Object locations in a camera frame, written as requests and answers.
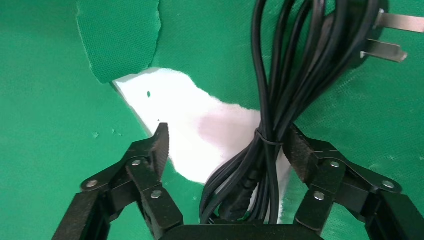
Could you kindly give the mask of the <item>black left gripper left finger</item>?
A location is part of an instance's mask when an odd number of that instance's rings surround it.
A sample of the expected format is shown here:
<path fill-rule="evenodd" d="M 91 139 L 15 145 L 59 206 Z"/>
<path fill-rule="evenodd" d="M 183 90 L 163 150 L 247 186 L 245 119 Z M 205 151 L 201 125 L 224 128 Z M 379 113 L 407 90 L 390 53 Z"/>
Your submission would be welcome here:
<path fill-rule="evenodd" d="M 133 142 L 120 161 L 83 181 L 53 239 L 106 240 L 111 223 L 132 203 L 155 240 L 183 225 L 182 213 L 161 182 L 169 147 L 168 124 L 160 123 L 152 137 Z"/>

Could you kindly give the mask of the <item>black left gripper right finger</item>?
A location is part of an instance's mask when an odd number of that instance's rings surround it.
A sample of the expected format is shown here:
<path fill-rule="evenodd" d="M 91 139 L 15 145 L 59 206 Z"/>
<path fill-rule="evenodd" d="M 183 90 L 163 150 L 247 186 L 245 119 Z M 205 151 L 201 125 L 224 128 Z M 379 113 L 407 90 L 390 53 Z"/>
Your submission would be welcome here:
<path fill-rule="evenodd" d="M 285 135 L 283 152 L 305 194 L 294 224 L 320 239 L 334 204 L 364 223 L 371 240 L 421 240 L 424 218 L 401 185 L 349 161 L 331 143 L 305 136 L 296 126 Z"/>

